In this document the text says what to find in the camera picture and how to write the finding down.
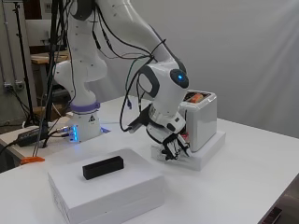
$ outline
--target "blue light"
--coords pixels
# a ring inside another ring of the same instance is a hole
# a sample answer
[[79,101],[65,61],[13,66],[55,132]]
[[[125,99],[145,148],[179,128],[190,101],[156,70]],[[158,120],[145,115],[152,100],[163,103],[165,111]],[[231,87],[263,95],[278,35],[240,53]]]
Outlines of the blue light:
[[74,134],[74,141],[77,142],[78,137],[77,137],[77,127],[76,126],[73,126],[73,134]]

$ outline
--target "tripod stand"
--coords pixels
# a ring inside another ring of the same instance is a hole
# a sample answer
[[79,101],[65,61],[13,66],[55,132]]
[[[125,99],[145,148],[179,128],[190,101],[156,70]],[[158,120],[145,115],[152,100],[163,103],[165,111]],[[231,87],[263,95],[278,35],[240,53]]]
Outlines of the tripod stand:
[[20,12],[19,12],[20,5],[18,2],[14,2],[14,4],[15,4],[15,9],[13,9],[13,11],[15,12],[16,19],[17,19],[17,25],[18,25],[17,37],[19,38],[19,41],[20,41],[21,61],[22,61],[22,68],[24,71],[24,82],[25,82],[25,86],[26,86],[27,99],[28,99],[28,105],[29,105],[29,116],[28,116],[27,120],[25,121],[24,126],[38,125],[38,120],[35,117],[34,109],[32,106],[29,79],[28,79],[27,66],[26,66],[26,60],[25,60],[25,52],[24,52],[24,46],[22,43]]

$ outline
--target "white table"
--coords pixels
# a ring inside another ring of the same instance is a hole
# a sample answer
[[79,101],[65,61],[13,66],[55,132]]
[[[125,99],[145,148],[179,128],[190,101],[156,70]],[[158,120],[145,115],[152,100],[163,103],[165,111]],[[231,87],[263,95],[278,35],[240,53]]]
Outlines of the white table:
[[165,205],[127,224],[255,224],[299,173],[298,139],[221,119],[218,127],[227,132],[226,144],[201,172],[154,161],[150,157],[153,142],[144,129],[129,134],[117,128],[114,122],[120,107],[121,99],[117,99],[100,110],[112,133],[49,155],[43,163],[1,174],[1,223],[63,223],[51,200],[49,168],[122,148],[131,148],[150,161],[167,182]]

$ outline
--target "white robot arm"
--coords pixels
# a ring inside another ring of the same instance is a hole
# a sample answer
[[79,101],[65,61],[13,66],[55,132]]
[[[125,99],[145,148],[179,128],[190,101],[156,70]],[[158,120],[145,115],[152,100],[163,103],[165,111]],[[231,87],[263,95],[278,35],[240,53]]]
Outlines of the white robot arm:
[[154,100],[131,123],[129,131],[134,132],[140,124],[147,126],[149,136],[164,146],[166,160],[175,160],[181,150],[190,156],[189,146],[179,134],[185,120],[178,107],[189,87],[185,66],[137,14],[130,0],[96,0],[96,4],[104,22],[117,37],[146,47],[158,61],[138,71],[141,88]]
[[83,142],[101,134],[96,113],[100,104],[94,93],[86,89],[85,83],[105,77],[107,65],[99,57],[94,44],[93,18],[76,19],[73,15],[76,15],[77,8],[74,1],[68,18],[68,42],[72,58],[56,65],[54,78],[68,90],[72,99],[73,117],[67,123],[72,127],[70,141]]
[[[89,26],[87,19],[97,10],[105,26],[118,39],[144,46],[157,62],[144,65],[135,74],[141,88],[153,98],[153,102],[124,131],[134,132],[141,125],[145,125],[149,136],[164,146],[163,154],[166,160],[176,160],[180,151],[190,156],[189,146],[179,134],[185,127],[185,120],[179,114],[178,107],[189,87],[183,63],[170,51],[153,28],[137,14],[130,0],[77,0],[76,6],[75,13],[72,13],[70,19],[69,36],[72,36],[71,49],[76,52],[74,68],[84,75],[78,79],[76,76],[77,85],[83,87],[82,82],[89,78],[94,79],[90,74],[103,75],[107,71],[106,65],[96,54],[92,29],[87,28]],[[69,73],[69,65],[67,69],[65,68],[65,72]],[[69,77],[55,79],[70,92],[73,91]],[[73,104],[92,103],[91,94],[84,92],[83,89],[77,92]]]

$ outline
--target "white device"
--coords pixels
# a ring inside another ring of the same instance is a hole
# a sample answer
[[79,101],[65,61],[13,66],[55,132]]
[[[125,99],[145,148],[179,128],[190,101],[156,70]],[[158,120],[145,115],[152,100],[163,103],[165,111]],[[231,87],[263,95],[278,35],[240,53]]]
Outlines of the white device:
[[[202,98],[193,103],[196,94]],[[197,152],[217,131],[217,96],[212,92],[188,91],[179,113],[186,119],[190,150]]]
[[[116,156],[124,169],[84,178],[82,166]],[[67,224],[121,224],[164,203],[164,177],[131,149],[53,168],[49,182]]]
[[[179,113],[186,119],[181,135],[190,144],[192,155],[180,154],[177,160],[167,163],[200,171],[225,143],[226,134],[217,131],[217,96],[212,92],[188,91],[179,106]],[[165,161],[163,150],[163,147],[153,145],[151,157]]]

